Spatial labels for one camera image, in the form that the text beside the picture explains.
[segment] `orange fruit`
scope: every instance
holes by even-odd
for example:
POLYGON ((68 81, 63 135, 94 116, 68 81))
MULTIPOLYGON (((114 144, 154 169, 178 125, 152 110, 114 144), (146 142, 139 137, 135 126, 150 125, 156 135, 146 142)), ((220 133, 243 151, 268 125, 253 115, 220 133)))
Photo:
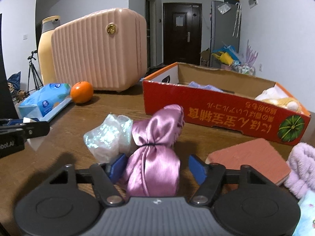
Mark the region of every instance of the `orange fruit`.
POLYGON ((93 97, 93 86, 87 81, 81 81, 72 86, 70 97, 76 104, 83 104, 90 101, 93 97))

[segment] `red cardboard box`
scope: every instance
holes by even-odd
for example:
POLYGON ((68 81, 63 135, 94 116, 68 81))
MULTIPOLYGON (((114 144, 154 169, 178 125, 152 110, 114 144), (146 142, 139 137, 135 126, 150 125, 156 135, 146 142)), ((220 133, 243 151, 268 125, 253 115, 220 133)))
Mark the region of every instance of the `red cardboard box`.
POLYGON ((178 104, 188 123, 227 128, 287 145, 300 141, 311 119, 305 107, 301 114, 255 100, 271 87, 293 98, 280 84, 232 71, 174 63, 144 78, 142 85, 147 114, 178 104), (188 87, 192 81, 225 92, 188 87))

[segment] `bottle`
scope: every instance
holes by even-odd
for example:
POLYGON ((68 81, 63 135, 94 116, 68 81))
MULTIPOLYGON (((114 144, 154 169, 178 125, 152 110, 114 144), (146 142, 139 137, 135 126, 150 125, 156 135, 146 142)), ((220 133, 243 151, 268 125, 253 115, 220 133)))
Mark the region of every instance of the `bottle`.
POLYGON ((60 26, 60 16, 52 16, 43 20, 42 35, 38 45, 38 62, 42 75, 43 84, 56 83, 51 35, 60 26))

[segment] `green pumpkin image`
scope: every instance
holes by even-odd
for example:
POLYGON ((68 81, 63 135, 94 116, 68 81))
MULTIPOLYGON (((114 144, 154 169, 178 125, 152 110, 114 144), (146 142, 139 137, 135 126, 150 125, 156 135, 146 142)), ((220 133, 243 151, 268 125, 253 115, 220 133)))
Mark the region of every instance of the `green pumpkin image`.
POLYGON ((304 120, 301 116, 289 116, 280 124, 278 137, 282 142, 292 142, 302 133, 304 124, 304 120))

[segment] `black elastic band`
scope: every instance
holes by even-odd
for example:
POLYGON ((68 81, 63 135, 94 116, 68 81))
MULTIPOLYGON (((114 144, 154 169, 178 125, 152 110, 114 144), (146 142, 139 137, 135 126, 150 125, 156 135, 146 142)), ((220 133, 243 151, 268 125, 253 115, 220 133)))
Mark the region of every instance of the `black elastic band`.
POLYGON ((163 144, 159 144, 159 143, 147 143, 147 144, 144 144, 144 145, 142 145, 142 146, 139 146, 139 148, 144 147, 144 146, 156 146, 156 145, 163 145, 163 144))

